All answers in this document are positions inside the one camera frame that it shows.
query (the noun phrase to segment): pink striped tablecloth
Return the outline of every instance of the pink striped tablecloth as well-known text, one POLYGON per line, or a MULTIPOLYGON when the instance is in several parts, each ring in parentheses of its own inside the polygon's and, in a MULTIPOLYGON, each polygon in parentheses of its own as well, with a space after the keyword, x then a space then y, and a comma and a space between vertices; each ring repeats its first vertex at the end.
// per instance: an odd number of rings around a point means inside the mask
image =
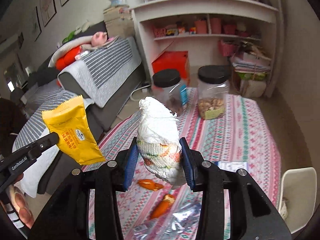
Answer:
MULTIPOLYGON (((202 153, 205 160, 248 162, 250 175, 266 193, 272 203, 278 205, 281 159, 276 144, 257 103, 241 96, 228 95, 224 117, 202 120, 198 116, 196 89, 188 89, 188 109, 179 118, 178 129, 185 137, 190 149, 202 153)), ((101 141, 99 147, 106 160, 113 160, 121 150, 128 149, 137 136, 140 113, 137 112, 114 127, 101 141)), ((99 168, 103 163, 84 166, 83 171, 99 168)), ((117 192, 119 216, 124 238, 133 238, 133 228, 142 224, 154 206, 165 194, 176 196, 172 208, 186 203, 201 202, 202 192, 193 193, 185 184, 171 190, 169 184, 161 181, 144 167, 139 157, 132 185, 125 193, 117 192), (165 185, 153 192, 137 185, 139 179, 154 179, 165 185)), ((182 233, 177 239, 195 239, 197 225, 182 233)), ((230 235, 230 211, 228 195, 225 194, 225 239, 230 235)), ((89 201, 89 236, 95 239, 94 190, 89 201)))

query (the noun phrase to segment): pink plush toy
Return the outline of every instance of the pink plush toy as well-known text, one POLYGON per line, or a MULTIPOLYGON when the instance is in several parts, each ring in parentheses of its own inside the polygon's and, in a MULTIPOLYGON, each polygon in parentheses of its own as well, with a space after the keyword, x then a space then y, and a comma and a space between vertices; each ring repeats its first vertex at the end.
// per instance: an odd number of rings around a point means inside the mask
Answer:
POLYGON ((92 47, 102 46, 105 44, 108 40, 108 34, 103 32, 97 32, 95 35, 93 35, 91 39, 91 45, 92 47))

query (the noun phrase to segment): floor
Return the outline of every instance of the floor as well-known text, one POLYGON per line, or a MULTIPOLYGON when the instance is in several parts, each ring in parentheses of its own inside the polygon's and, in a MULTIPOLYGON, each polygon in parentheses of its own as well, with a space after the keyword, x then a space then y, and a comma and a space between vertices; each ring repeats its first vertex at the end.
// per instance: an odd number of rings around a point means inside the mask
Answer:
MULTIPOLYGON (((191 76, 190 86, 197 86, 196 75, 191 76)), ((137 101, 129 99, 113 122, 111 128, 138 111, 139 100, 149 95, 149 93, 142 93, 141 90, 135 92, 133 98, 137 101)), ((281 155, 282 174, 288 169, 311 167, 311 159, 304 137, 293 113, 281 94, 276 90, 272 98, 256 98, 255 100, 278 146, 281 155)), ((38 195, 35 199, 27 197, 28 204, 35 218, 49 198, 50 195, 48 194, 38 195)))

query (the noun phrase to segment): red pillow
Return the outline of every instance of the red pillow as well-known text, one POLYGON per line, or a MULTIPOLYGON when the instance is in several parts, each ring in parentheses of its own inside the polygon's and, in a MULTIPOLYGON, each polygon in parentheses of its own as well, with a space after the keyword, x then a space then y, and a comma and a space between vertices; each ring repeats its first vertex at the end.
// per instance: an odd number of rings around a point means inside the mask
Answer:
POLYGON ((78 55, 80 51, 81 51, 80 46, 71 49, 69 52, 67 52, 66 55, 64 55, 63 57, 57 60, 56 68, 61 71, 65 67, 75 62, 76 61, 75 56, 78 55))

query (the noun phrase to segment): rolled diaper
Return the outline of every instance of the rolled diaper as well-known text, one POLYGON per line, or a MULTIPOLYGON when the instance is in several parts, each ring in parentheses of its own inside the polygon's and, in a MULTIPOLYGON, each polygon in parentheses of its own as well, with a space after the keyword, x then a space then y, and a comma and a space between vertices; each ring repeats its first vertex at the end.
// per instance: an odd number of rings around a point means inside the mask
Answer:
POLYGON ((145 167, 173 186, 184 185, 177 114, 152 97, 140 100, 139 107, 137 146, 145 167))

